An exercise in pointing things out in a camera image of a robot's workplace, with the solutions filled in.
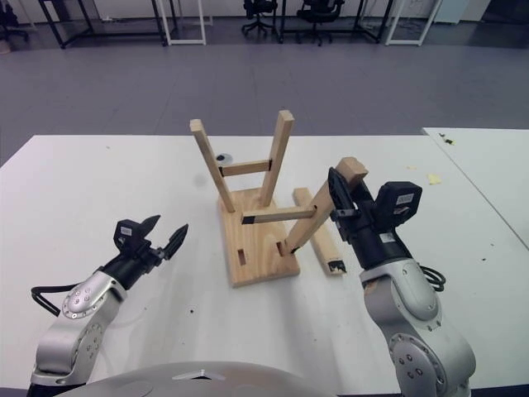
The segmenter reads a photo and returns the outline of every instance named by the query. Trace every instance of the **black office chair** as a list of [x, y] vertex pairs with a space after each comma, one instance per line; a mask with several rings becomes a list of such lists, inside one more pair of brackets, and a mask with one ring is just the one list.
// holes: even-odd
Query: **black office chair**
[[27, 31], [21, 31], [18, 29], [8, 29], [8, 26], [18, 26], [18, 18], [14, 14], [12, 7], [6, 4], [6, 11], [3, 10], [2, 2], [0, 2], [0, 26], [3, 31], [0, 31], [0, 40], [9, 41], [9, 36], [22, 36], [24, 41], [29, 40]]
[[303, 0], [301, 10], [298, 10], [298, 18], [312, 23], [312, 29], [308, 31], [296, 32], [296, 41], [301, 44], [301, 35], [312, 38], [312, 43], [318, 40], [318, 46], [322, 46], [322, 36], [329, 38], [329, 43], [332, 43], [332, 35], [328, 31], [319, 31], [316, 26], [319, 23], [334, 22], [341, 13], [341, 6], [344, 0]]
[[248, 19], [252, 19], [254, 16], [256, 18], [255, 22], [249, 23], [247, 25], [244, 25], [241, 28], [242, 34], [247, 36], [249, 31], [254, 30], [257, 28], [258, 33], [260, 31], [264, 32], [264, 35], [268, 33], [265, 28], [273, 29], [274, 27], [272, 25], [269, 25], [268, 23], [264, 23], [261, 21], [261, 13], [270, 13], [273, 12], [275, 16], [275, 10], [278, 7], [277, 0], [245, 0], [245, 10], [246, 10], [246, 17]]

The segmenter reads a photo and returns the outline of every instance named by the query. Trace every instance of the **wooden plank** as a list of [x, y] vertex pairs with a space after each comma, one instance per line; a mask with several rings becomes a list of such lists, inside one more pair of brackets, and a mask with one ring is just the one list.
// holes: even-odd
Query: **wooden plank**
[[[260, 281], [299, 274], [296, 256], [284, 245], [287, 231], [282, 222], [242, 225], [243, 211], [261, 208], [260, 189], [232, 192], [236, 211], [229, 213], [219, 199], [231, 285], [240, 287]], [[270, 208], [276, 208], [270, 202]]]
[[248, 161], [246, 163], [237, 163], [219, 167], [222, 176], [233, 176], [243, 174], [253, 174], [254, 172], [263, 172], [270, 169], [270, 160]]
[[251, 225], [254, 223], [267, 223], [277, 221], [288, 221], [289, 219], [310, 218], [316, 213], [316, 209], [309, 205], [302, 207], [288, 207], [271, 209], [269, 207], [244, 211], [242, 213], [241, 223]]
[[287, 150], [288, 138], [294, 124], [294, 117], [288, 110], [279, 112], [278, 121], [275, 124], [274, 140], [270, 149], [269, 159], [272, 162], [270, 171], [266, 173], [261, 190], [261, 205], [268, 207], [274, 195], [275, 184], [278, 181], [279, 170], [283, 162], [284, 152]]
[[[336, 166], [353, 189], [366, 175], [367, 170], [355, 157], [344, 157]], [[329, 185], [327, 181], [316, 193], [310, 205], [316, 206], [317, 211], [310, 219], [300, 219], [296, 222], [288, 234], [286, 244], [289, 252], [295, 252], [300, 246], [308, 242], [316, 230], [329, 218], [329, 214], [334, 208]]]
[[[294, 202], [300, 206], [307, 206], [312, 201], [311, 192], [307, 188], [297, 188], [293, 191]], [[326, 224], [323, 223], [311, 237], [312, 248], [317, 259], [327, 275], [345, 274], [346, 265], [341, 259], [340, 252], [332, 240]]]
[[217, 160], [215, 159], [212, 146], [209, 144], [209, 140], [207, 139], [206, 130], [204, 129], [202, 121], [198, 119], [191, 120], [191, 122], [189, 122], [189, 128], [191, 128], [191, 132], [197, 141], [198, 149], [200, 149], [204, 161], [206, 161], [209, 173], [212, 175], [213, 182], [215, 183], [215, 186], [217, 186], [218, 193], [221, 195], [221, 199], [226, 206], [226, 210], [229, 213], [235, 212], [230, 190], [228, 190], [226, 181], [222, 178], [221, 171], [218, 170]]

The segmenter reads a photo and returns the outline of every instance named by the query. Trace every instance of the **wooden block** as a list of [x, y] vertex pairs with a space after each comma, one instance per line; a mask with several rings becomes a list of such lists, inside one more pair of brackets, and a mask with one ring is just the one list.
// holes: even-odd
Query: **wooden block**
[[[312, 195], [307, 188], [297, 188], [293, 191], [294, 202], [300, 206], [309, 205]], [[323, 223], [311, 237], [312, 248], [317, 259], [327, 275], [343, 275], [346, 265], [332, 240], [329, 229]]]
[[304, 219], [310, 218], [315, 213], [316, 209], [308, 205], [279, 209], [267, 207], [263, 209], [254, 209], [252, 211], [244, 211], [242, 213], [241, 223], [243, 225], [251, 225], [254, 223], [288, 221], [289, 219]]
[[247, 163], [224, 165], [218, 168], [222, 176], [253, 174], [254, 172], [268, 171], [270, 168], [270, 160], [248, 161]]
[[[336, 169], [346, 178], [352, 189], [367, 175], [364, 165], [355, 157], [344, 157], [340, 160]], [[320, 190], [316, 193], [311, 205], [317, 208], [314, 216], [310, 219], [298, 220], [288, 234], [286, 243], [290, 252], [295, 252], [300, 246], [308, 242], [316, 230], [329, 218], [334, 204], [329, 194], [327, 181], [323, 183]]]
[[[243, 211], [261, 208], [260, 189], [232, 192], [236, 211], [229, 213], [222, 200], [219, 208], [231, 285], [240, 287], [260, 281], [299, 274], [296, 256], [284, 245], [287, 236], [282, 222], [242, 225]], [[270, 202], [269, 208], [276, 208]]]
[[209, 140], [207, 139], [206, 130], [204, 130], [202, 121], [198, 119], [191, 120], [191, 122], [189, 122], [189, 128], [191, 128], [191, 132], [198, 143], [198, 149], [200, 149], [204, 161], [206, 161], [209, 173], [213, 177], [213, 182], [215, 183], [215, 186], [217, 186], [218, 193], [221, 195], [221, 199], [224, 202], [226, 210], [230, 213], [233, 213], [235, 211], [235, 207], [233, 206], [230, 190], [228, 190], [226, 181], [222, 178], [221, 171], [218, 170], [217, 160], [215, 159], [212, 146], [209, 144]]
[[279, 170], [283, 163], [284, 152], [287, 150], [288, 138], [294, 124], [294, 117], [288, 110], [279, 112], [278, 121], [275, 124], [274, 140], [270, 150], [269, 159], [272, 161], [270, 171], [266, 173], [261, 191], [261, 205], [268, 207], [274, 195], [275, 184], [278, 181]]

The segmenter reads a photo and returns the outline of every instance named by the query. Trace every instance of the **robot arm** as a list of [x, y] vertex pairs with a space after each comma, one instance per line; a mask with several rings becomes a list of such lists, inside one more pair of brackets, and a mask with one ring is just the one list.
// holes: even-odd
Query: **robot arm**
[[442, 313], [436, 291], [446, 280], [419, 266], [395, 232], [417, 212], [422, 189], [388, 182], [373, 200], [363, 182], [351, 192], [332, 168], [328, 182], [336, 207], [331, 219], [364, 269], [365, 306], [386, 338], [403, 395], [469, 396], [475, 357]]
[[[117, 223], [114, 242], [120, 253], [78, 285], [35, 287], [33, 299], [52, 312], [57, 320], [37, 347], [36, 363], [28, 396], [52, 396], [84, 385], [90, 374], [108, 324], [116, 317], [129, 290], [143, 274], [180, 248], [188, 225], [181, 227], [164, 248], [153, 249], [145, 236], [160, 216], [142, 223]], [[61, 309], [42, 293], [69, 291]]]

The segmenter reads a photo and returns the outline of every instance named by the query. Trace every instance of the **white table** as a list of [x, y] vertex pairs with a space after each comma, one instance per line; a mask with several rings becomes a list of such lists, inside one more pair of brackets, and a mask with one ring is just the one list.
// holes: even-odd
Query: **white table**
[[[265, 158], [271, 137], [211, 141], [216, 152], [245, 161]], [[294, 187], [316, 192], [346, 155], [365, 163], [374, 194], [390, 179], [424, 188], [400, 235], [418, 261], [448, 279], [441, 301], [476, 354], [472, 386], [529, 383], [529, 251], [430, 137], [292, 137], [278, 205], [293, 205]], [[442, 184], [428, 185], [426, 173]], [[255, 175], [229, 179], [232, 189], [260, 183]], [[297, 252], [300, 276], [228, 286], [217, 192], [192, 137], [34, 136], [0, 169], [0, 191], [0, 386], [27, 387], [37, 342], [53, 322], [31, 301], [30, 287], [85, 279], [116, 255], [117, 220], [159, 213], [154, 244], [185, 222], [188, 237], [130, 291], [92, 380], [170, 361], [228, 360], [291, 371], [334, 393], [398, 391], [347, 245], [339, 245], [344, 277], [324, 276], [307, 245]]]
[[[529, 249], [529, 130], [425, 128]], [[439, 134], [455, 141], [449, 145]]]

